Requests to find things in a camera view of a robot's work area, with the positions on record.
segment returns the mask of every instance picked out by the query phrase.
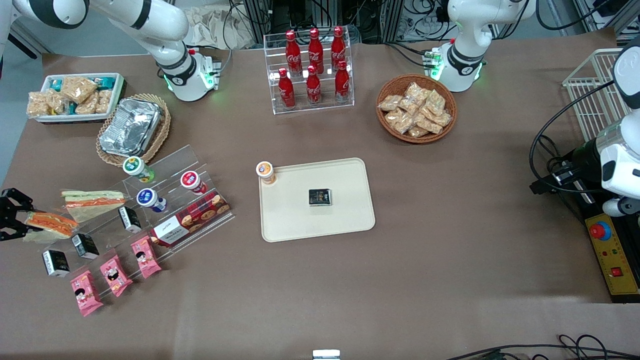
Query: coca-cola bottle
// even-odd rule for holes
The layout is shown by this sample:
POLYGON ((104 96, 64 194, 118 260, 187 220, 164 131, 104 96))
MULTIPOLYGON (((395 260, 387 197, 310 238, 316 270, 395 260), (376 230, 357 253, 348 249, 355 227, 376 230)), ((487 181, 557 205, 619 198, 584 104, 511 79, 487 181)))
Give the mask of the coca-cola bottle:
POLYGON ((316 68, 318 74, 322 74, 324 72, 324 59, 322 44, 320 44, 320 40, 318 39, 320 31, 313 28, 309 34, 311 36, 311 42, 309 42, 309 63, 316 68))
POLYGON ((342 26, 333 28, 333 42, 331 43, 331 69, 335 74, 338 71, 338 61, 344 60, 344 39, 342 38, 342 26))
POLYGON ((287 64, 289 64, 289 72, 294 78, 302 76, 302 59, 300 58, 300 46, 296 42, 296 33, 293 30, 287 31, 287 47, 285 54, 287 55, 287 64))
POLYGON ((338 61, 338 72, 335 73, 335 100, 337 102, 349 100, 349 73, 347 62, 344 60, 338 61))
POLYGON ((307 97, 309 99, 309 105, 318 106, 322 101, 322 94, 320 91, 320 79, 316 74, 316 67, 309 65, 307 67, 309 71, 309 77, 307 78, 307 97))
POLYGON ((280 80, 278 81, 280 97, 284 103, 284 108, 291 110, 296 107, 296 95, 293 93, 293 83, 291 79, 287 77, 287 69, 281 67, 278 72, 280 73, 280 80))

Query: wicker basket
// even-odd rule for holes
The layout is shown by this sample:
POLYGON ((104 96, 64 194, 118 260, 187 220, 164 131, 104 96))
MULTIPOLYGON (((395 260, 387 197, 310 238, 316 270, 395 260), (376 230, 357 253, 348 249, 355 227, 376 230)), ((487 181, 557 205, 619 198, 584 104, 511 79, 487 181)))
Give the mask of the wicker basket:
MULTIPOLYGON (((149 163, 149 161, 151 161, 151 159, 154 158, 154 156, 160 149, 160 146, 162 146, 163 142, 166 140, 166 137, 169 136, 169 127, 171 125, 171 114, 169 114, 169 109, 166 107, 166 103, 156 95, 136 94, 131 97, 133 99, 154 102, 160 105, 160 107, 164 111, 163 116, 160 119, 160 123, 158 123, 157 125, 154 138, 149 143, 149 147, 147 151, 142 156, 140 156, 142 160, 145 161, 145 163, 149 163)), ((122 163, 125 161, 126 158, 124 156, 108 154, 104 152, 100 147, 100 140, 99 140, 100 136, 104 133, 104 131, 107 129, 107 127, 110 125, 111 121, 113 120, 113 115, 115 115, 116 111, 118 111, 117 107, 115 110, 113 110, 113 112, 109 115, 107 120, 104 122, 102 129, 100 129, 100 133, 98 133, 98 139, 96 139, 95 141, 95 149, 98 152, 100 159, 104 160, 104 162, 117 167, 121 167, 122 163)))
POLYGON ((405 74, 400 75, 396 78, 389 80, 382 89, 380 89, 380 93, 378 94, 378 101, 376 102, 376 113, 378 114, 378 120, 380 124, 387 129, 387 131, 400 140, 404 140, 410 143, 428 143, 434 142, 441 137, 445 136, 451 129, 453 125, 455 125, 456 120, 458 119, 458 107, 456 106, 456 100, 453 97, 453 94, 447 89, 443 84, 431 79, 428 76, 420 75, 420 74, 405 74), (440 134, 427 134, 421 136, 419 138, 412 138, 408 135, 402 135, 397 131, 393 130, 391 126, 385 120, 385 112, 380 110, 377 105, 382 102, 389 95, 404 95, 404 92, 409 87, 411 82, 415 81, 416 84, 420 85, 420 87, 433 90, 435 89, 444 99, 446 100, 445 109, 451 114, 451 122, 442 129, 440 134))

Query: table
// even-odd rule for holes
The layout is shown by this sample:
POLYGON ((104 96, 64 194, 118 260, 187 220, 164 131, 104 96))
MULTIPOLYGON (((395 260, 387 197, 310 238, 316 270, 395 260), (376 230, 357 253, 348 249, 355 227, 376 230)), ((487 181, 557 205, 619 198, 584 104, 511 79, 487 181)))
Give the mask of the table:
MULTIPOLYGON (((418 71, 383 45, 354 46, 355 107, 278 117, 261 51, 234 53, 220 90, 194 103, 169 93, 149 56, 47 57, 46 74, 119 72, 127 95, 165 99, 172 130, 157 158, 190 143, 236 218, 88 318, 68 279, 45 276, 41 246, 0 243, 1 357, 308 359, 338 348, 344 359, 445 359, 587 332, 640 352, 640 306, 608 303, 578 221, 557 197, 528 189, 532 138, 568 102, 560 82, 594 49, 613 46, 612 31, 496 41, 481 78, 455 95, 456 127, 429 145, 400 142, 378 124, 382 84, 418 71), (261 238, 258 161, 350 157, 367 165, 372 230, 261 238)), ((4 188, 47 209, 61 205, 60 188, 121 180, 95 153, 99 128, 29 121, 4 188)), ((548 134, 562 151, 580 143, 568 117, 548 134)))

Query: black small box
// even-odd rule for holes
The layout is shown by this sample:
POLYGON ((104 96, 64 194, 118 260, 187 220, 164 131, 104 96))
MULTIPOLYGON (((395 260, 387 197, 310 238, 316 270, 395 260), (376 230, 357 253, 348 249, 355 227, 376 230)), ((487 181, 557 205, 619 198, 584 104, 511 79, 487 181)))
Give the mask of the black small box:
POLYGON ((57 250, 47 250, 42 253, 47 275, 64 277, 69 274, 69 263, 65 253, 57 250))
POLYGON ((309 205, 310 206, 331 205, 331 190, 330 189, 310 189, 309 205))
POLYGON ((140 220, 138 220, 138 216, 133 209, 129 209, 126 206, 121 207, 118 212, 120 213, 120 219, 122 220, 122 225, 126 231, 132 232, 134 234, 142 231, 142 226, 140 226, 140 220))
POLYGON ((100 255, 98 247, 95 246, 93 239, 89 235, 75 234, 71 241, 74 243, 78 256, 81 258, 93 260, 100 255))

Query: small cup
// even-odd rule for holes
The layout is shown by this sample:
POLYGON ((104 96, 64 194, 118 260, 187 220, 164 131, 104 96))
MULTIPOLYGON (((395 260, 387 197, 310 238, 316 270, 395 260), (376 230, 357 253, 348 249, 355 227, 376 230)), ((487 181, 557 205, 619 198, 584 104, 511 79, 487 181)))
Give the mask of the small cup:
POLYGON ((138 200, 138 204, 145 208, 150 208, 156 213, 161 213, 166 209, 166 200, 158 197, 158 194, 155 190, 152 189, 142 189, 138 192, 138 196, 136 197, 138 200))
POLYGON ((129 156, 124 163, 122 163, 122 170, 130 176, 137 177, 141 183, 150 183, 156 176, 154 170, 137 156, 129 156))
POLYGON ((196 195, 204 195, 207 192, 207 184, 200 179, 200 176, 195 171, 187 171, 182 177, 180 177, 180 184, 188 190, 191 190, 196 195))
POLYGON ((261 161, 256 165, 255 172, 265 185, 273 184, 276 181, 276 174, 273 172, 273 165, 268 161, 261 161))

